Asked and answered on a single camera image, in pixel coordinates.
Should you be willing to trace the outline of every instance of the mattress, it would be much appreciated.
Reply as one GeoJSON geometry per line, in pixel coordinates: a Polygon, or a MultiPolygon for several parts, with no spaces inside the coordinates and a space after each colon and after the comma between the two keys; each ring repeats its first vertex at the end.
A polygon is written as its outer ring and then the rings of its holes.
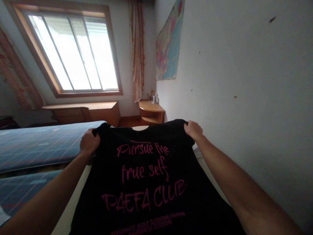
{"type": "Polygon", "coordinates": [[[89,128],[105,121],[0,131],[0,173],[72,161],[89,128]]]}
{"type": "Polygon", "coordinates": [[[13,216],[62,170],[0,179],[0,206],[13,216]]]}

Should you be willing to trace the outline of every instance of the wooden drawer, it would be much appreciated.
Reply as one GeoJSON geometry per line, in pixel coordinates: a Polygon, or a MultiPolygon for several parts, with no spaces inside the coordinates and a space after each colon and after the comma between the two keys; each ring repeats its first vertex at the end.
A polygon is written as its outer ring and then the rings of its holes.
{"type": "Polygon", "coordinates": [[[86,122],[84,116],[59,117],[59,121],[61,124],[72,124],[72,123],[86,122]]]}
{"type": "Polygon", "coordinates": [[[57,117],[82,116],[81,109],[56,109],[53,112],[57,117]]]}

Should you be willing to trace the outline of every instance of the map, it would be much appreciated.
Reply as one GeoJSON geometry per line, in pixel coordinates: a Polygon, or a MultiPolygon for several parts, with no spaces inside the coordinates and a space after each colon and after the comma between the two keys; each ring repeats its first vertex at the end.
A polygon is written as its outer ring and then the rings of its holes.
{"type": "Polygon", "coordinates": [[[156,79],[175,79],[185,0],[177,0],[156,38],[156,79]]]}

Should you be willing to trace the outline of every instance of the dark wooden furniture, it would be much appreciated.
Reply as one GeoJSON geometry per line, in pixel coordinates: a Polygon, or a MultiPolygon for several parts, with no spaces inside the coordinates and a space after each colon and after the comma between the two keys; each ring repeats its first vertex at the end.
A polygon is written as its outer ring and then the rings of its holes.
{"type": "Polygon", "coordinates": [[[11,116],[0,116],[0,130],[7,130],[7,129],[17,129],[21,128],[15,121],[14,115],[11,116]]]}

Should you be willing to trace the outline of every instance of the wooden window frame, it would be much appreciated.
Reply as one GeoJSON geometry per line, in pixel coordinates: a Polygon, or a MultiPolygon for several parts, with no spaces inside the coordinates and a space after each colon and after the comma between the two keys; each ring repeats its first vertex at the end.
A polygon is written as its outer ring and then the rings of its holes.
{"type": "Polygon", "coordinates": [[[109,6],[58,0],[3,0],[3,2],[56,98],[123,95],[109,6]],[[84,90],[76,90],[75,93],[70,93],[72,91],[70,90],[64,92],[50,67],[49,60],[46,59],[44,52],[42,51],[41,44],[36,40],[36,36],[33,34],[27,20],[25,19],[22,12],[23,10],[105,18],[118,91],[107,90],[101,92],[84,92],[84,90]]]}

